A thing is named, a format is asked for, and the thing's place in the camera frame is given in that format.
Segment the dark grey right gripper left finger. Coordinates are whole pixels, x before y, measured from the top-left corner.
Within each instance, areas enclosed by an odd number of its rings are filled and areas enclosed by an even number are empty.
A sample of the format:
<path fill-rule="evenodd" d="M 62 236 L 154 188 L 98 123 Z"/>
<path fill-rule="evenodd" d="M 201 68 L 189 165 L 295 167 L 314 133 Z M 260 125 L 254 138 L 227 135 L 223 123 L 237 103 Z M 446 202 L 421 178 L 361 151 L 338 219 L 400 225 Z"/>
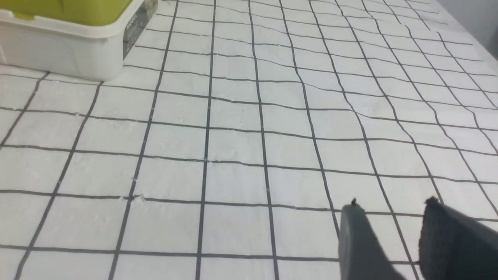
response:
<path fill-rule="evenodd" d="M 342 280 L 404 280 L 389 262 L 356 198 L 341 210 L 338 262 Z"/>

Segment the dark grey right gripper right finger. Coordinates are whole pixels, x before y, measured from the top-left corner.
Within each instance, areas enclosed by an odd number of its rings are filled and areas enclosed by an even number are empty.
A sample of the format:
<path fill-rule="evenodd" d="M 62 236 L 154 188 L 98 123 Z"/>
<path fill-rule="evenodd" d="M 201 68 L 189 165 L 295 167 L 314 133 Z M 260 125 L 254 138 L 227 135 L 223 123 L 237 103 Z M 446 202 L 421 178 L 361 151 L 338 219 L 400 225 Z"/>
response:
<path fill-rule="evenodd" d="M 426 280 L 496 280 L 497 231 L 431 197 L 425 202 L 419 266 Z"/>

